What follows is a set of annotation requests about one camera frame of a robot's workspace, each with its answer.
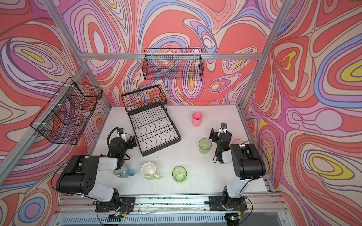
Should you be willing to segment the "pink plastic cup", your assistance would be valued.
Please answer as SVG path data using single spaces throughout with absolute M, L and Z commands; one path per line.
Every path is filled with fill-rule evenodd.
M 203 115 L 200 112 L 194 112 L 192 114 L 192 125 L 194 127 L 199 127 L 202 123 Z

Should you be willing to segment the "cream mug green handle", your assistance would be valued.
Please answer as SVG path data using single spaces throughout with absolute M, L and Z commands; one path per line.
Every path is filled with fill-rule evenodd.
M 148 180 L 158 179 L 160 176 L 156 173 L 156 165 L 154 163 L 145 163 L 142 165 L 141 174 Z

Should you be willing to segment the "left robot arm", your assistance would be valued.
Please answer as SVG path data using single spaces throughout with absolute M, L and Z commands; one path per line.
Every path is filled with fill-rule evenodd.
M 128 140 L 115 137 L 107 141 L 107 155 L 75 155 L 67 163 L 56 182 L 55 189 L 64 194 L 83 195 L 98 202 L 109 202 L 117 194 L 115 188 L 97 181 L 99 171 L 111 170 L 120 177 L 128 175 L 127 150 L 137 146 L 135 137 Z

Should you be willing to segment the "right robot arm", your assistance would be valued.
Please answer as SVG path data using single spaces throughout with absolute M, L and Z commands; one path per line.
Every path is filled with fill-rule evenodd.
M 237 179 L 232 180 L 225 188 L 226 199 L 241 198 L 248 186 L 266 174 L 265 163 L 251 143 L 232 144 L 232 134 L 225 128 L 211 129 L 209 138 L 216 143 L 213 161 L 221 164 L 232 164 Z

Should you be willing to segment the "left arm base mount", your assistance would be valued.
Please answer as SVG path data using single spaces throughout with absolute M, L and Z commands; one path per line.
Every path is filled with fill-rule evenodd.
M 97 213 L 130 213 L 134 210 L 136 197 L 113 198 L 109 202 L 94 201 Z

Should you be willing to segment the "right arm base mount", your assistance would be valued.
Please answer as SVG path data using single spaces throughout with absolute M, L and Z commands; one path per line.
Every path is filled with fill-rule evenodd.
M 229 198 L 227 196 L 209 196 L 204 204 L 209 205 L 210 211 L 240 211 L 248 210 L 244 197 Z

